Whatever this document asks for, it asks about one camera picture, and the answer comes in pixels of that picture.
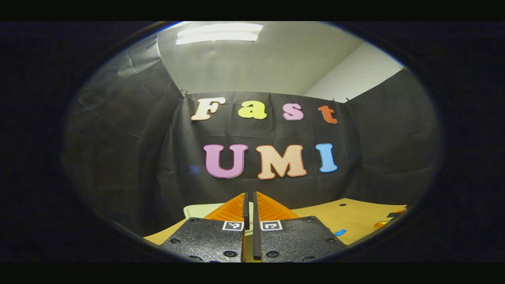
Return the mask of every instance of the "pink letter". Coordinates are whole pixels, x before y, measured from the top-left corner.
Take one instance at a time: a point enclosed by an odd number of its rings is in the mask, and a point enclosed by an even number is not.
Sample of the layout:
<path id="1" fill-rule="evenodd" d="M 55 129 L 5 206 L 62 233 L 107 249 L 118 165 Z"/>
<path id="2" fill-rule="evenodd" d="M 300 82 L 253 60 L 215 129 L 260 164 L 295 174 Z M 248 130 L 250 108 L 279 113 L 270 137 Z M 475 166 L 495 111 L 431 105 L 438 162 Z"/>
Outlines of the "pink letter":
<path id="1" fill-rule="evenodd" d="M 283 116 L 286 120 L 300 120 L 304 117 L 304 113 L 300 111 L 301 106 L 299 104 L 285 104 L 282 110 L 285 112 Z"/>
<path id="2" fill-rule="evenodd" d="M 209 174 L 219 178 L 234 178 L 239 176 L 244 170 L 244 152 L 247 150 L 247 145 L 234 144 L 230 146 L 233 151 L 233 167 L 229 170 L 221 168 L 219 163 L 220 152 L 224 149 L 222 145 L 206 145 L 204 147 L 207 157 L 205 167 Z"/>

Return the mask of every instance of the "black fabric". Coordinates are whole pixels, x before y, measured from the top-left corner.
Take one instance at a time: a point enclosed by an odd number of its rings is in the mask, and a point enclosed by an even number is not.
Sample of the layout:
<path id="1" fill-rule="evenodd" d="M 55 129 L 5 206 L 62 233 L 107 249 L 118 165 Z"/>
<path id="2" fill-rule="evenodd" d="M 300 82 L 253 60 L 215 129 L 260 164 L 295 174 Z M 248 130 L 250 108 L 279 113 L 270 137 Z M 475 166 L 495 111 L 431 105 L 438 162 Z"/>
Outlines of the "black fabric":
<path id="1" fill-rule="evenodd" d="M 345 197 L 380 204 L 417 202 L 433 181 L 442 149 L 429 94 L 403 69 L 345 106 L 362 156 L 357 191 Z"/>
<path id="2" fill-rule="evenodd" d="M 67 174 L 92 209 L 140 235 L 166 224 L 168 204 L 159 203 L 152 188 L 181 98 L 153 37 L 98 70 L 69 110 L 62 155 Z"/>
<path id="3" fill-rule="evenodd" d="M 225 97 L 210 119 L 192 121 L 198 99 Z M 265 119 L 242 118 L 238 110 L 242 102 L 265 104 Z M 302 120 L 288 121 L 282 106 L 297 103 L 304 113 Z M 338 123 L 330 124 L 319 107 L 328 105 L 335 111 Z M 319 170 L 321 157 L 317 144 L 333 145 L 332 154 L 338 169 L 323 173 Z M 233 166 L 232 144 L 248 145 L 244 171 L 235 178 L 217 178 L 206 170 L 205 145 L 220 144 L 221 167 Z M 272 145 L 283 155 L 289 145 L 302 145 L 302 161 L 307 174 L 300 177 L 285 175 L 270 180 L 258 178 L 261 172 L 260 145 Z M 168 138 L 160 153 L 157 173 L 163 203 L 170 204 L 171 222 L 184 218 L 183 208 L 192 204 L 221 203 L 243 193 L 260 191 L 288 208 L 299 208 L 338 199 L 350 189 L 350 181 L 359 162 L 357 133 L 345 107 L 328 100 L 261 92 L 217 92 L 186 96 L 176 109 Z"/>

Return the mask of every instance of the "ceiling light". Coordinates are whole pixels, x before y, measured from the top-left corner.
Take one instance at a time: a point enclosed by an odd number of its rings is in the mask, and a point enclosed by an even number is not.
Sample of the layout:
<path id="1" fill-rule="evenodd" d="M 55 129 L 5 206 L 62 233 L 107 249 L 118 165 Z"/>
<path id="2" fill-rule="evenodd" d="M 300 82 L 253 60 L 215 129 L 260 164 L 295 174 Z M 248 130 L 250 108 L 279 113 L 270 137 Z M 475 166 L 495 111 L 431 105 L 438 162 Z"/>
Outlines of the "ceiling light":
<path id="1" fill-rule="evenodd" d="M 213 40 L 256 41 L 262 28 L 262 24 L 251 23 L 214 24 L 190 28 L 177 33 L 176 45 Z"/>

